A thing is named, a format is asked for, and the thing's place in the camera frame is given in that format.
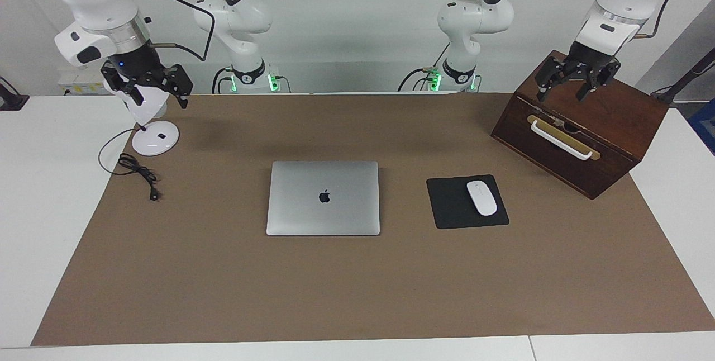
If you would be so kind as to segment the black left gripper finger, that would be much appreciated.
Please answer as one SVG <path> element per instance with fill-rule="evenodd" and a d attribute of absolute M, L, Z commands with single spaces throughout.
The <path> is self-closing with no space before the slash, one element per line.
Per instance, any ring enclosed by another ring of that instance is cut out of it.
<path fill-rule="evenodd" d="M 598 89 L 598 86 L 600 86 L 598 73 L 583 74 L 583 84 L 575 94 L 575 98 L 577 98 L 579 102 L 585 101 L 593 91 Z"/>
<path fill-rule="evenodd" d="M 536 97 L 540 103 L 547 100 L 547 96 L 554 85 L 558 86 L 561 82 L 561 73 L 559 72 L 538 72 L 535 76 L 535 81 L 538 86 Z"/>

